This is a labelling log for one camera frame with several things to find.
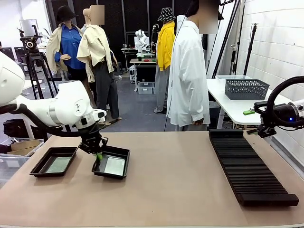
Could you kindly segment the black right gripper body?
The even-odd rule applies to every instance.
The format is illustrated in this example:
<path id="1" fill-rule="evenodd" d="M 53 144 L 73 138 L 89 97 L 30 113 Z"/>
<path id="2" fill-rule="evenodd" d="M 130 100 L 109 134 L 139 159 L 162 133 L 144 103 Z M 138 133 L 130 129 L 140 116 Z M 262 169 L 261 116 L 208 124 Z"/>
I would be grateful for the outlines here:
<path id="1" fill-rule="evenodd" d="M 279 127 L 286 131 L 294 131 L 297 128 L 289 128 L 280 125 L 277 120 L 274 119 L 274 115 L 266 110 L 267 101 L 261 101 L 254 103 L 254 111 L 260 114 L 261 124 L 257 128 L 257 134 L 261 138 L 266 138 L 276 134 L 275 127 Z M 273 107 L 274 113 L 283 121 L 296 122 L 297 114 L 294 108 L 290 104 L 279 104 Z"/>

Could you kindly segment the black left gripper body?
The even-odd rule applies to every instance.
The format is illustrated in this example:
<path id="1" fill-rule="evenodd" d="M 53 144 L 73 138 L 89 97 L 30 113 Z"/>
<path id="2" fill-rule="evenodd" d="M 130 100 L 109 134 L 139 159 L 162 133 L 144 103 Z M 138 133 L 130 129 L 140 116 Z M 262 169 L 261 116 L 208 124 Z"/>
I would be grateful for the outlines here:
<path id="1" fill-rule="evenodd" d="M 98 123 L 84 129 L 79 129 L 81 143 L 79 148 L 88 154 L 99 154 L 103 152 L 108 143 L 108 138 L 100 134 L 101 127 Z"/>

